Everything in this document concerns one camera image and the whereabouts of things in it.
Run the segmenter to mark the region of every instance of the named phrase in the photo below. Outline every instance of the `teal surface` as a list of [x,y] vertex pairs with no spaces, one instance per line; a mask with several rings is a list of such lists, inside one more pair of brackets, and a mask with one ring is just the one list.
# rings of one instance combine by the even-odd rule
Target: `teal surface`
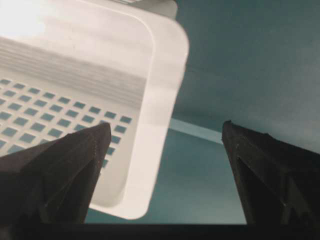
[[177,0],[190,54],[173,117],[320,153],[320,1]]
[[87,223],[245,223],[223,145],[169,130],[147,214],[124,220],[90,209]]

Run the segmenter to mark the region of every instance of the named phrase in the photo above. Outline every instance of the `white plastic basket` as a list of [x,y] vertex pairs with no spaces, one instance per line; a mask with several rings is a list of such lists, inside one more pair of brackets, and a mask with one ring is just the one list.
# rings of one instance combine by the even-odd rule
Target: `white plastic basket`
[[108,0],[0,0],[0,154],[101,121],[90,207],[143,216],[188,55],[174,20]]

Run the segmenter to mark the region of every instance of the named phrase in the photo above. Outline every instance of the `perforated grid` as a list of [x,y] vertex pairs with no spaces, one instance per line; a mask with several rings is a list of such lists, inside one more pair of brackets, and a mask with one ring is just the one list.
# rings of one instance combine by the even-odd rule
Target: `perforated grid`
[[24,82],[0,79],[0,155],[21,151],[68,133],[106,122],[111,144],[103,168],[112,161],[132,118]]

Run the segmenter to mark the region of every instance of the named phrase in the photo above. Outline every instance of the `square hole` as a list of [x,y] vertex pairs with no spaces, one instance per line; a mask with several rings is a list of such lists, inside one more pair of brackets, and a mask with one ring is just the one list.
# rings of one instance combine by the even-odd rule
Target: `square hole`
[[60,112],[62,110],[62,107],[54,104],[50,107],[50,109],[55,112]]
[[29,134],[29,133],[25,133],[20,137],[20,140],[26,143],[31,143],[36,137]]
[[69,127],[71,122],[68,120],[65,120],[65,119],[60,119],[57,124],[67,128],[67,127]]
[[121,138],[118,137],[118,136],[111,136],[111,142],[112,143],[115,143],[115,144],[118,144],[120,142]]
[[94,113],[94,114],[99,114],[100,111],[101,111],[100,108],[97,108],[97,107],[94,107],[94,106],[92,106],[92,107],[89,109],[89,112]]
[[12,96],[16,95],[16,92],[8,90],[8,91],[5,91],[3,95],[8,96],[8,97],[12,97]]
[[32,93],[32,94],[38,94],[38,93],[40,92],[40,90],[32,87],[32,88],[29,89],[28,92],[29,92],[29,93]]
[[23,117],[18,117],[16,120],[14,120],[14,124],[20,125],[20,126],[24,126],[26,125],[26,123],[28,122],[27,119],[23,118]]
[[24,148],[22,146],[18,146],[18,145],[13,145],[12,147],[10,147],[10,149],[8,150],[9,154],[13,154],[19,151],[24,150]]
[[42,100],[37,100],[34,102],[34,105],[37,105],[39,107],[44,107],[47,104],[46,101],[42,101]]
[[101,120],[100,124],[108,124],[109,122],[105,121],[105,120]]
[[84,122],[87,122],[87,123],[92,123],[95,119],[92,117],[92,116],[88,116],[88,115],[85,115],[83,118],[82,118],[82,121]]
[[49,142],[48,140],[42,139],[41,142],[39,142],[39,144],[46,144],[46,143],[48,143],[48,142]]
[[66,112],[66,115],[68,115],[68,116],[70,116],[72,118],[75,118],[78,115],[78,112],[69,110],[69,111]]
[[70,99],[66,97],[60,97],[58,101],[64,104],[68,104],[70,102]]
[[25,87],[25,85],[17,83],[13,87],[16,88],[16,89],[23,89]]
[[114,151],[115,151],[116,149],[115,148],[113,148],[113,147],[109,147],[108,148],[108,150],[106,151],[106,154],[108,154],[108,155],[112,155],[112,154],[114,154]]
[[9,109],[16,110],[16,111],[18,111],[21,107],[22,107],[22,105],[16,104],[16,103],[11,103],[11,104],[8,106]]
[[10,114],[10,113],[7,113],[7,112],[5,112],[5,111],[0,112],[0,119],[2,119],[2,120],[8,120],[8,118],[10,118],[10,117],[11,117],[11,114]]
[[52,129],[48,132],[48,135],[58,138],[58,137],[61,136],[62,133],[63,133],[62,131],[60,131],[60,130],[58,130],[58,129],[55,129],[55,128],[52,128]]
[[108,160],[104,159],[102,163],[102,167],[105,168],[107,166]]
[[46,92],[43,96],[47,99],[53,99],[55,97],[55,95],[50,92]]
[[0,140],[0,149],[6,144],[7,142]]
[[74,130],[80,131],[80,130],[85,129],[85,128],[86,128],[85,126],[82,126],[82,125],[78,124],[77,126],[75,126]]
[[13,137],[17,132],[18,131],[16,129],[7,127],[5,130],[2,131],[2,134],[8,137]]
[[7,79],[1,79],[1,80],[0,80],[0,84],[8,85],[9,83],[10,83],[10,81],[7,80]]
[[116,114],[113,112],[107,111],[104,116],[110,119],[114,119],[116,117]]
[[31,129],[37,132],[41,132],[43,129],[45,129],[45,127],[46,127],[45,125],[36,122],[31,126]]
[[120,119],[121,122],[126,123],[126,124],[131,123],[131,120],[132,120],[132,118],[127,117],[127,116],[122,116]]
[[78,109],[83,109],[85,107],[85,104],[77,101],[73,106]]
[[127,130],[127,128],[124,127],[124,126],[119,126],[119,125],[117,125],[114,130],[115,130],[116,132],[118,132],[118,133],[124,134],[125,131]]
[[25,114],[28,114],[28,115],[31,115],[31,116],[36,115],[37,112],[38,112],[38,110],[35,110],[33,108],[28,108],[27,110],[24,111]]
[[29,102],[30,99],[31,99],[31,97],[26,96],[26,95],[22,95],[22,96],[19,97],[19,99],[20,99],[21,101],[23,101],[23,102]]
[[49,113],[45,113],[41,116],[41,119],[46,120],[48,122],[50,122],[52,119],[54,119],[55,116],[49,114]]

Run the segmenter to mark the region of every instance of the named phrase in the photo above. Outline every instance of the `bright light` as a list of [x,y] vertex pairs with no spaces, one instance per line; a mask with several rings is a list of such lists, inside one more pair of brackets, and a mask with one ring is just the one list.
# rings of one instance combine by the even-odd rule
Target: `bright light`
[[39,10],[27,0],[0,0],[0,36],[33,37],[44,33],[46,26],[39,20]]

